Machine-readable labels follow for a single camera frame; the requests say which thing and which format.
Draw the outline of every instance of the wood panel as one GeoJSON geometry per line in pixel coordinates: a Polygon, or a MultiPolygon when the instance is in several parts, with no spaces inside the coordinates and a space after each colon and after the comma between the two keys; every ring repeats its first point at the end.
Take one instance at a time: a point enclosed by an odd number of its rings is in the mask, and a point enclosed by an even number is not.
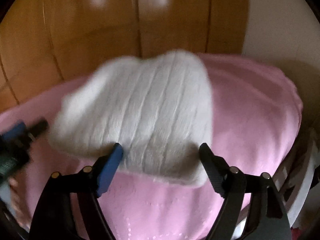
{"type": "Polygon", "coordinates": [[[138,55],[135,0],[44,0],[46,26],[62,75],[95,70],[106,59],[138,55]]]}
{"type": "Polygon", "coordinates": [[[16,0],[0,24],[0,37],[3,68],[19,101],[61,81],[44,25],[43,0],[16,0]]]}
{"type": "Polygon", "coordinates": [[[0,87],[0,113],[10,107],[16,106],[17,102],[11,93],[9,86],[0,87]]]}
{"type": "Polygon", "coordinates": [[[204,52],[209,0],[138,0],[143,57],[170,49],[204,52]]]}
{"type": "Polygon", "coordinates": [[[208,53],[241,53],[248,0],[211,0],[208,53]]]}
{"type": "Polygon", "coordinates": [[[16,0],[0,24],[2,99],[25,101],[121,55],[240,53],[247,14],[248,0],[16,0]]]}

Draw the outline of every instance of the pink blanket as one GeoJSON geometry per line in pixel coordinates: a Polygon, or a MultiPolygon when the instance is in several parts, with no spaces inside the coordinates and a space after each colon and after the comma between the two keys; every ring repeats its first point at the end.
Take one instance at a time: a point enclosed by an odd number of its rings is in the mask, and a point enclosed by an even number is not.
{"type": "MultiPolygon", "coordinates": [[[[273,174],[300,127],[302,102],[295,86],[279,69],[246,58],[199,56],[212,82],[212,151],[245,173],[273,174]]],[[[61,98],[85,80],[85,77],[79,78],[56,86],[1,114],[1,131],[18,120],[28,124],[40,116],[52,122],[61,98]]],[[[17,176],[20,208],[30,215],[52,172],[76,173],[92,164],[53,150],[45,137],[33,145],[31,158],[32,162],[17,176]]],[[[73,202],[78,231],[87,237],[79,209],[73,202]]],[[[195,189],[119,172],[108,192],[99,199],[118,240],[200,239],[209,232],[222,202],[209,182],[195,189]]]]}

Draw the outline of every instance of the stitched seam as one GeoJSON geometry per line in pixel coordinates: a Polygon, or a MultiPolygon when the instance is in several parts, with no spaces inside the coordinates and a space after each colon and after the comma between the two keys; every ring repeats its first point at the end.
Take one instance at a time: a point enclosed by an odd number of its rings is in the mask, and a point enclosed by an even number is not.
{"type": "MultiPolygon", "coordinates": [[[[133,71],[135,71],[135,68],[132,68],[132,69],[131,69],[131,72],[130,72],[130,74],[128,75],[127,80],[129,80],[129,78],[131,77],[133,71]]],[[[116,81],[118,82],[119,79],[121,79],[121,78],[122,78],[122,75],[118,75],[116,81]]],[[[116,102],[117,102],[117,101],[119,101],[119,93],[117,94],[116,102]]],[[[100,115],[100,118],[101,118],[101,116],[105,113],[105,111],[104,111],[105,109],[104,109],[103,107],[102,107],[101,110],[102,110],[102,113],[101,113],[101,115],[100,115]]],[[[110,118],[111,118],[111,116],[112,116],[112,115],[109,115],[109,116],[108,116],[108,120],[106,121],[106,128],[105,128],[105,130],[104,130],[104,132],[103,132],[103,135],[102,135],[102,138],[101,138],[101,142],[100,142],[101,144],[103,143],[103,139],[104,139],[105,136],[106,136],[106,132],[109,130],[109,125],[110,125],[110,118]]]]}
{"type": "Polygon", "coordinates": [[[187,75],[187,70],[184,70],[183,80],[182,80],[182,82],[181,82],[182,93],[181,93],[181,95],[180,95],[180,97],[179,97],[179,99],[178,99],[179,101],[178,101],[177,107],[176,107],[176,109],[175,109],[175,111],[174,111],[174,113],[173,113],[173,115],[174,115],[174,121],[173,121],[173,123],[172,123],[172,125],[171,125],[171,131],[170,131],[170,133],[169,133],[169,136],[168,136],[168,139],[167,139],[167,143],[166,143],[165,148],[164,148],[164,158],[163,158],[163,160],[162,160],[162,162],[161,162],[160,169],[159,169],[160,173],[161,173],[161,169],[162,169],[162,167],[163,167],[163,165],[164,165],[164,162],[165,162],[165,160],[167,159],[168,142],[169,142],[169,139],[170,139],[171,134],[172,134],[172,132],[173,132],[173,127],[175,126],[175,124],[176,124],[176,122],[177,122],[177,119],[178,119],[177,114],[176,114],[176,113],[177,113],[177,109],[180,107],[181,101],[182,101],[183,96],[184,96],[184,93],[185,93],[185,91],[186,91],[186,86],[185,86],[185,84],[184,84],[184,83],[185,83],[185,79],[186,79],[186,75],[187,75]]]}
{"type": "MultiPolygon", "coordinates": [[[[120,136],[121,136],[121,133],[122,133],[122,127],[123,127],[122,125],[123,125],[124,117],[125,117],[126,114],[127,114],[129,104],[130,104],[130,102],[131,102],[131,100],[132,100],[132,95],[133,95],[133,93],[135,92],[135,90],[136,90],[136,88],[137,88],[137,84],[139,83],[139,80],[140,80],[140,78],[142,77],[142,73],[143,73],[143,70],[144,70],[145,68],[146,68],[146,67],[141,68],[139,77],[137,78],[137,81],[136,81],[136,83],[135,83],[135,85],[134,85],[134,87],[133,87],[133,89],[132,89],[132,92],[131,92],[131,94],[130,94],[130,96],[129,96],[129,100],[128,100],[127,105],[126,105],[126,107],[125,107],[124,114],[123,114],[123,116],[122,116],[122,118],[121,118],[122,121],[121,121],[121,125],[120,125],[120,132],[119,132],[118,142],[119,142],[119,139],[120,139],[120,136]]],[[[127,169],[127,162],[128,162],[128,158],[124,158],[124,167],[125,167],[126,169],[127,169]]]]}
{"type": "Polygon", "coordinates": [[[150,134],[150,138],[149,138],[149,140],[148,140],[147,147],[144,149],[143,154],[142,154],[142,156],[143,156],[143,159],[142,159],[142,171],[143,171],[143,172],[145,172],[144,159],[145,159],[145,155],[146,155],[146,150],[147,150],[148,147],[149,147],[149,144],[150,144],[150,141],[151,141],[151,138],[152,138],[152,134],[153,134],[154,131],[155,131],[155,127],[156,127],[156,124],[157,124],[157,121],[158,121],[159,113],[161,112],[161,109],[162,109],[163,104],[164,104],[164,99],[165,99],[165,96],[164,96],[164,95],[166,94],[166,90],[167,90],[167,88],[168,88],[170,76],[171,76],[171,74],[172,74],[173,66],[175,65],[176,59],[177,59],[177,54],[174,55],[174,59],[173,59],[173,61],[172,61],[172,63],[171,63],[171,69],[170,69],[170,73],[169,73],[168,78],[167,78],[167,83],[166,83],[166,85],[165,85],[165,87],[164,87],[164,90],[163,90],[163,92],[162,92],[162,95],[161,95],[161,97],[162,97],[161,106],[158,108],[158,111],[157,111],[157,113],[156,113],[156,121],[155,121],[155,124],[153,125],[153,129],[152,129],[152,132],[151,132],[151,134],[150,134]]]}
{"type": "Polygon", "coordinates": [[[159,235],[159,236],[151,236],[151,237],[147,237],[146,238],[146,240],[155,240],[156,238],[162,238],[163,236],[176,236],[176,235],[178,235],[178,236],[183,236],[184,237],[184,239],[187,239],[187,238],[189,238],[188,237],[188,235],[185,235],[184,233],[176,233],[176,232],[174,232],[174,233],[172,233],[172,232],[169,232],[169,233],[167,233],[167,234],[161,234],[161,235],[159,235]]]}
{"type": "Polygon", "coordinates": [[[130,224],[129,218],[127,218],[127,225],[128,225],[128,240],[130,240],[130,237],[131,237],[131,224],[130,224]]]}
{"type": "MultiPolygon", "coordinates": [[[[201,86],[200,81],[199,81],[199,78],[198,78],[197,83],[198,83],[197,95],[199,95],[200,86],[201,86]]],[[[187,136],[188,139],[190,138],[191,131],[193,131],[193,128],[194,128],[196,115],[198,114],[198,109],[199,109],[199,107],[196,108],[195,114],[194,114],[194,116],[193,116],[193,118],[192,118],[192,127],[191,127],[191,129],[189,130],[189,133],[188,133],[188,136],[187,136]]]]}
{"type": "MultiPolygon", "coordinates": [[[[143,107],[144,107],[146,98],[147,98],[147,96],[148,96],[149,93],[150,93],[151,86],[152,86],[152,82],[153,82],[156,74],[158,73],[159,66],[163,63],[163,61],[164,61],[164,57],[163,57],[161,63],[157,66],[157,68],[155,69],[155,71],[154,71],[154,73],[153,73],[153,77],[152,77],[152,80],[151,80],[151,82],[150,82],[150,85],[149,85],[149,88],[148,88],[148,92],[146,93],[146,96],[144,97],[143,102],[142,102],[142,104],[141,104],[140,113],[139,113],[138,125],[137,125],[137,127],[136,127],[136,129],[135,129],[135,131],[134,131],[134,133],[133,133],[132,140],[131,140],[130,146],[129,146],[129,151],[131,150],[132,144],[133,144],[133,142],[135,141],[135,137],[136,137],[136,134],[137,134],[137,130],[138,130],[138,128],[139,128],[139,124],[140,124],[141,117],[142,117],[142,110],[143,110],[143,107]]],[[[142,162],[143,162],[143,160],[144,160],[144,154],[145,154],[145,151],[144,151],[143,154],[142,154],[142,158],[141,158],[141,159],[142,159],[142,162]]]]}
{"type": "MultiPolygon", "coordinates": [[[[117,78],[116,78],[115,80],[113,80],[112,86],[109,86],[109,87],[114,87],[114,86],[117,84],[117,82],[119,81],[120,78],[121,78],[121,75],[118,75],[117,78]]],[[[88,150],[89,150],[90,147],[92,146],[93,132],[94,132],[95,128],[97,127],[98,122],[100,122],[100,119],[101,119],[101,117],[103,116],[104,113],[105,113],[105,108],[104,108],[104,107],[101,107],[101,109],[100,109],[100,111],[99,111],[99,115],[98,115],[98,117],[95,119],[95,123],[94,123],[94,125],[92,126],[92,128],[90,129],[91,131],[90,131],[90,138],[89,138],[89,142],[88,142],[88,150]]],[[[108,120],[107,120],[107,122],[106,122],[106,127],[107,127],[107,124],[109,125],[109,121],[110,121],[110,116],[108,117],[108,120]]],[[[103,132],[103,136],[102,136],[102,138],[101,138],[102,141],[100,142],[101,144],[102,144],[103,139],[104,139],[104,137],[105,137],[106,131],[107,131],[107,129],[105,129],[104,132],[103,132]]]]}

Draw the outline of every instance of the white towel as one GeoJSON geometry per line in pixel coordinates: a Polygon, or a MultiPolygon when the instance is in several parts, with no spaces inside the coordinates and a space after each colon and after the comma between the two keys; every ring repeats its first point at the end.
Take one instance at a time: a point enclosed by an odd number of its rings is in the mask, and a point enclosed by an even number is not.
{"type": "Polygon", "coordinates": [[[120,170],[201,186],[207,175],[198,148],[212,141],[211,91],[206,68],[192,53],[121,57],[63,99],[49,141],[94,158],[118,142],[124,148],[120,170]]]}

